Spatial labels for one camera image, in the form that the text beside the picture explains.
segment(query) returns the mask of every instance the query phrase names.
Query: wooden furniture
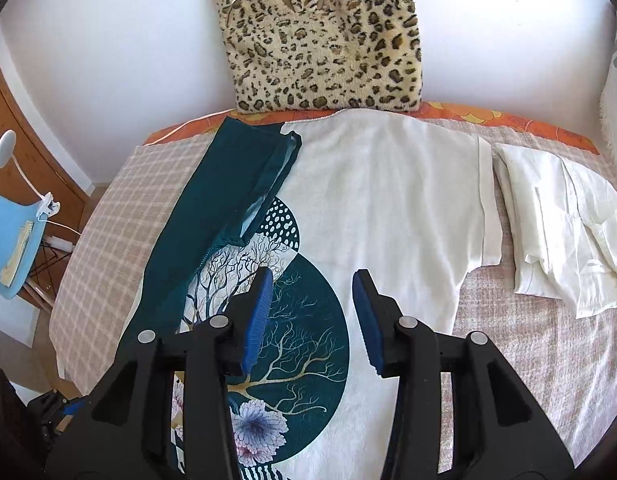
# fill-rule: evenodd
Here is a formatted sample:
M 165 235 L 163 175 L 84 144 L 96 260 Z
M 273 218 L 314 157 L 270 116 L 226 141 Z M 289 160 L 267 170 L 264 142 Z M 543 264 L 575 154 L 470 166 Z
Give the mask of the wooden furniture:
M 9 129 L 17 134 L 15 156 L 24 173 L 40 192 L 50 191 L 55 200 L 61 203 L 60 212 L 52 220 L 78 230 L 88 196 L 68 176 L 37 137 L 17 106 L 0 70 L 0 136 Z M 22 179 L 12 161 L 0 170 L 0 195 L 22 205 L 29 205 L 39 200 Z M 74 244 L 78 238 L 68 229 L 53 224 L 47 225 L 45 234 L 64 238 Z M 33 267 L 43 265 L 45 259 L 51 257 L 53 257 L 52 250 L 41 246 Z M 54 290 L 58 290 L 67 263 L 66 258 L 45 269 L 36 275 L 34 280 L 28 281 L 19 295 L 35 306 L 42 308 L 52 306 Z

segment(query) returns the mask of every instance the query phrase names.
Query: chair seat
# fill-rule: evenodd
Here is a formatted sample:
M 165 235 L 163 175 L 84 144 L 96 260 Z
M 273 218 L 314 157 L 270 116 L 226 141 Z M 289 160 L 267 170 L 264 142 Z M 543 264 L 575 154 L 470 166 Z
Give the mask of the chair seat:
M 24 248 L 24 254 L 17 267 L 13 283 L 11 283 L 11 286 L 4 286 L 0 282 L 0 295 L 7 300 L 14 297 L 22 288 L 42 241 L 42 235 L 46 227 L 44 221 L 47 219 L 47 216 L 41 215 L 40 219 L 37 219 L 36 214 L 40 202 L 23 206 L 0 196 L 0 271 L 15 250 L 20 229 L 27 221 L 31 220 L 33 222 L 32 232 Z

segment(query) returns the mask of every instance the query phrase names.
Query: leopard print fabric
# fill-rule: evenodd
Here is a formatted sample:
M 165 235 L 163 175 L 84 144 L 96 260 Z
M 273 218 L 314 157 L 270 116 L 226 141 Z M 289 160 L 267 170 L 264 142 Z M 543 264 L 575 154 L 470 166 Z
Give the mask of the leopard print fabric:
M 419 106 L 413 0 L 215 1 L 241 112 Z

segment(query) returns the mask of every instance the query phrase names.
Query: folded white shirt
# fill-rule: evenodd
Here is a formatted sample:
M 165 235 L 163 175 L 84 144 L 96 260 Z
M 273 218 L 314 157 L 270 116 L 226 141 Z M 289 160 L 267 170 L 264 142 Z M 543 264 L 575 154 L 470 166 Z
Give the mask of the folded white shirt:
M 576 317 L 617 307 L 617 192 L 581 164 L 496 144 L 513 234 L 515 289 L 562 299 Z

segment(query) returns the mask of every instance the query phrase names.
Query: checkered blanket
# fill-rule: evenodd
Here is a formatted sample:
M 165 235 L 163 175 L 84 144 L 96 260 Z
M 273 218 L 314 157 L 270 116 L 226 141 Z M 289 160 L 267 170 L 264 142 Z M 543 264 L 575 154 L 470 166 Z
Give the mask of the checkered blanket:
M 617 189 L 602 155 L 505 126 L 431 120 L 505 142 L 565 156 Z M 137 148 L 105 193 L 71 258 L 52 313 L 58 360 L 83 393 L 111 365 L 146 262 L 213 134 Z M 471 272 L 463 283 L 454 335 L 483 330 L 535 395 L 576 463 L 617 414 L 617 309 L 576 320 L 560 301 L 512 293 L 513 242 L 502 194 L 502 263 Z M 441 467 L 451 463 L 451 391 L 443 392 Z

